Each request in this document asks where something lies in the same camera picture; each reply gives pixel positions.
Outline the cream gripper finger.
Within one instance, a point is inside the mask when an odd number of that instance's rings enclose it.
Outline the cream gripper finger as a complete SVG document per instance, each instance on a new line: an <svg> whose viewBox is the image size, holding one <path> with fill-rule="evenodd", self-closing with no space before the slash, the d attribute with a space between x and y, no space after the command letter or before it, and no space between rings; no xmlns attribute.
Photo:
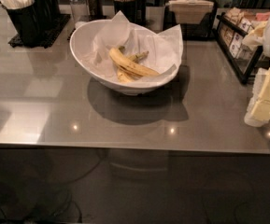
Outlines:
<svg viewBox="0 0 270 224"><path fill-rule="evenodd" d="M251 50L263 45L263 33L267 25L266 21L260 21L242 40L242 44Z"/></svg>
<svg viewBox="0 0 270 224"><path fill-rule="evenodd" d="M258 70L252 93L244 121L250 126L261 127L270 120L270 68Z"/></svg>

